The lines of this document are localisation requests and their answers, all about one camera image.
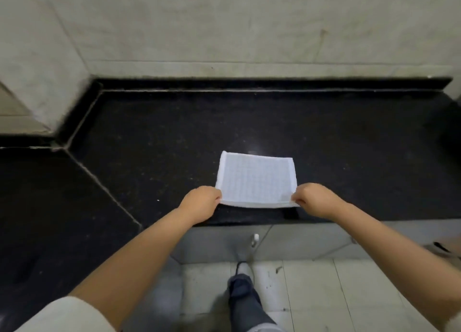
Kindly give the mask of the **person's left hand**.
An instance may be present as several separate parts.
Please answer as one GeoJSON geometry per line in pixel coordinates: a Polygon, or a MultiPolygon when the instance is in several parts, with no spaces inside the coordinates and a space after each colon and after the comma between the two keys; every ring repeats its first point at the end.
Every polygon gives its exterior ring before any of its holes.
{"type": "Polygon", "coordinates": [[[191,225],[200,224],[210,219],[216,210],[208,208],[208,189],[216,188],[200,186],[191,190],[177,208],[191,225]]]}

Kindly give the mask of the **person's right hand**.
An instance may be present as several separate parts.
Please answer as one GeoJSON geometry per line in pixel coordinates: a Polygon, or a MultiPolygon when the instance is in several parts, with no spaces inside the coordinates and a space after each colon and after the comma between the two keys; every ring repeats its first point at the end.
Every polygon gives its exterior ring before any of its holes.
{"type": "Polygon", "coordinates": [[[348,204],[333,191],[319,183],[304,183],[299,186],[306,186],[306,205],[301,207],[314,217],[334,220],[348,204]]]}

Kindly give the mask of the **white cloth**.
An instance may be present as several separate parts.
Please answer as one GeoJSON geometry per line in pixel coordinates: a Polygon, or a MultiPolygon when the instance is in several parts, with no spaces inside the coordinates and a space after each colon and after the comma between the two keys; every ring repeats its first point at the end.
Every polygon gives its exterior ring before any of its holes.
{"type": "Polygon", "coordinates": [[[222,205],[270,209],[299,207],[291,200],[297,186],[292,158],[226,151],[221,154],[215,187],[222,193],[222,205]]]}

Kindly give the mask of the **person's left forearm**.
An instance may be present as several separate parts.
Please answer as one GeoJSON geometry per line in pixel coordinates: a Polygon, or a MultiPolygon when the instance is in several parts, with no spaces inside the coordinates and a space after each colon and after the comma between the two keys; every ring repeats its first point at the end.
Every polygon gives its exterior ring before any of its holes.
{"type": "Polygon", "coordinates": [[[71,292],[118,330],[200,213],[178,207],[113,254],[71,292]]]}

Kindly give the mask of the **person's right forearm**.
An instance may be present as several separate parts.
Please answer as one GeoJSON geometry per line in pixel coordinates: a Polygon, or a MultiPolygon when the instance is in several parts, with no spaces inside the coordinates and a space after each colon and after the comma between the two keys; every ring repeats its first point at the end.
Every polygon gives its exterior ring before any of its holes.
{"type": "Polygon", "coordinates": [[[368,253],[406,300],[440,332],[461,332],[461,271],[354,205],[328,218],[368,253]]]}

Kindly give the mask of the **person's grey shoe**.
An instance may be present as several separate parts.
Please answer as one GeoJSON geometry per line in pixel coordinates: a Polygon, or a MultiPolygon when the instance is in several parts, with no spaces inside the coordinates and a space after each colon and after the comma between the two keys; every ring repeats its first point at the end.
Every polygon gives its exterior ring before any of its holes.
{"type": "Polygon", "coordinates": [[[254,271],[246,261],[239,261],[236,266],[236,272],[235,275],[245,275],[249,277],[249,279],[254,283],[255,281],[255,275],[254,271]]]}

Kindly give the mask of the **person's leg in grey trousers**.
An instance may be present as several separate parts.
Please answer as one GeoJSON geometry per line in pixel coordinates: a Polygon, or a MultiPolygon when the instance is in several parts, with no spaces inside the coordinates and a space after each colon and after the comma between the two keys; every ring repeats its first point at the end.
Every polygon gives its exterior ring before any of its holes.
{"type": "Polygon", "coordinates": [[[231,277],[227,291],[231,332],[286,332],[264,311],[248,275],[231,277]]]}

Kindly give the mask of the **person's white sleeve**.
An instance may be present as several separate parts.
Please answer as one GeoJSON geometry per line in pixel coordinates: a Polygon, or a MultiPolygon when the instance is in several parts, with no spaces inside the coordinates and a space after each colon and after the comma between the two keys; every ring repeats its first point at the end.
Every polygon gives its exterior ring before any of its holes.
{"type": "Polygon", "coordinates": [[[103,314],[72,296],[49,303],[14,332],[116,332],[103,314]]]}

